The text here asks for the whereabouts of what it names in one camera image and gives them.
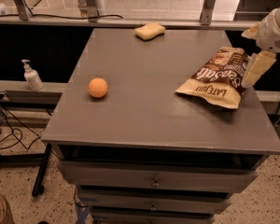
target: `floor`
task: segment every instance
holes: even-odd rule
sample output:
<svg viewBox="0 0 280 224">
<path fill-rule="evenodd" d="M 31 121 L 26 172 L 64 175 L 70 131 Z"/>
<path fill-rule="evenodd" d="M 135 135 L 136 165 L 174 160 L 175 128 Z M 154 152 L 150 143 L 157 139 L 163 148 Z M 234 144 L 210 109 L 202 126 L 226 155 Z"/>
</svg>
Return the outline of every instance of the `floor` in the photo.
<svg viewBox="0 0 280 224">
<path fill-rule="evenodd" d="M 41 135 L 50 115 L 46 112 L 12 112 L 23 123 L 33 128 Z M 8 115 L 12 127 L 18 127 L 23 132 L 22 142 L 28 146 L 36 135 L 21 126 Z M 280 137 L 280 126 L 276 128 Z M 0 137 L 10 134 L 10 129 L 2 127 Z M 9 137 L 0 144 L 7 147 L 15 142 Z M 44 144 L 35 142 L 28 153 L 43 152 Z M 27 153 L 20 144 L 6 150 L 0 150 L 2 155 Z M 1 166 L 0 192 L 10 202 L 16 223 L 38 223 L 45 220 L 49 224 L 76 223 L 77 210 L 74 202 L 75 188 L 66 183 L 59 173 L 57 159 L 50 155 L 49 167 L 44 178 L 45 191 L 37 197 L 32 196 L 38 166 Z M 231 196 L 231 206 L 221 215 L 216 216 L 214 224 L 280 224 L 280 156 L 271 156 L 260 168 L 259 177 L 242 193 Z M 91 223 L 88 216 L 86 223 Z"/>
</svg>

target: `table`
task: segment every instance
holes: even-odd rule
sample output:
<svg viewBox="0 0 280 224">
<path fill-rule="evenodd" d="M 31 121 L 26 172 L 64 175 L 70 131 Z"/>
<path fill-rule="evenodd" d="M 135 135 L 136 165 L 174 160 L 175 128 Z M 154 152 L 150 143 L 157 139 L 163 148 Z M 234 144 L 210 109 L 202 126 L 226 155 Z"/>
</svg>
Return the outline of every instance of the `table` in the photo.
<svg viewBox="0 0 280 224">
<path fill-rule="evenodd" d="M 175 90 L 230 46 L 223 31 L 94 29 L 42 140 L 95 222 L 212 223 L 280 140 L 253 89 L 238 110 Z M 103 77 L 109 92 L 88 95 Z"/>
</svg>

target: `yellow sponge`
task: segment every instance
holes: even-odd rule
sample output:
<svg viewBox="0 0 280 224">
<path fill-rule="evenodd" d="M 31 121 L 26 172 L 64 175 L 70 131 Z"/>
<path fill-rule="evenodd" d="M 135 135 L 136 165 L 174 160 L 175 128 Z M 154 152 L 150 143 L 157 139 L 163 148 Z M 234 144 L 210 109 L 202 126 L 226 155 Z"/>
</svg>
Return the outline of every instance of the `yellow sponge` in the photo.
<svg viewBox="0 0 280 224">
<path fill-rule="evenodd" d="M 158 23 L 150 23 L 145 26 L 135 28 L 135 33 L 143 40 L 150 40 L 157 35 L 165 33 L 165 28 Z"/>
</svg>

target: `soap dispenser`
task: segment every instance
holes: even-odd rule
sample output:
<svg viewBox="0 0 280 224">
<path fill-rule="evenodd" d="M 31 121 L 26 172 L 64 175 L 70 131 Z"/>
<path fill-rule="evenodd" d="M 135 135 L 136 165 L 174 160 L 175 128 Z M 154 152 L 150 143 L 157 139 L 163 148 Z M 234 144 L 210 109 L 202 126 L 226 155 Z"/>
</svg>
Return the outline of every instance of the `soap dispenser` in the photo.
<svg viewBox="0 0 280 224">
<path fill-rule="evenodd" d="M 31 66 L 28 64 L 29 60 L 21 60 L 24 63 L 24 69 L 25 69 L 25 79 L 27 80 L 31 90 L 33 91 L 39 91 L 41 90 L 44 85 L 37 73 L 36 70 L 32 69 Z"/>
</svg>

